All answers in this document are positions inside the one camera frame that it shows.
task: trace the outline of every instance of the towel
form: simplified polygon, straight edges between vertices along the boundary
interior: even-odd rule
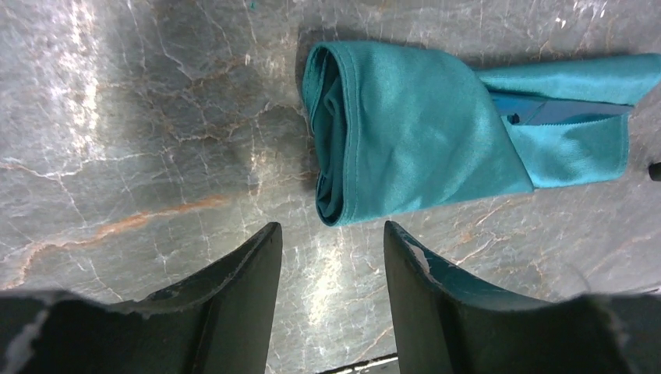
[[[443,51],[313,46],[302,81],[329,226],[624,173],[661,55],[473,70]]]

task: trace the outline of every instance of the teal cloth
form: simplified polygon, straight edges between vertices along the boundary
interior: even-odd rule
[[[511,124],[491,92],[635,105],[661,79],[661,55],[474,71],[442,51],[372,41],[316,44],[302,98],[329,226],[540,188],[620,177],[627,115]]]

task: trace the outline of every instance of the folded t-shirt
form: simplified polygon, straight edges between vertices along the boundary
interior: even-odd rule
[[[302,98],[330,226],[624,172],[627,113],[661,55],[473,70],[442,51],[316,44]]]

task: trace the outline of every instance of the gray marble surface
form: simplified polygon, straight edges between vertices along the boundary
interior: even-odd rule
[[[661,51],[660,0],[12,0],[0,5],[0,288],[142,298],[268,221],[285,232],[267,372],[395,351],[384,221],[326,228],[297,82],[321,39],[473,65]],[[661,282],[661,92],[620,180],[391,217],[549,300]]]

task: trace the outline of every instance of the black object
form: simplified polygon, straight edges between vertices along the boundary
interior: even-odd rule
[[[280,224],[140,302],[0,293],[7,373],[263,374],[280,278]]]
[[[401,374],[661,372],[661,299],[583,295],[550,304],[499,288],[387,222]]]
[[[656,164],[649,165],[647,171],[649,171],[649,177],[653,181],[661,182],[661,162],[657,162]]]

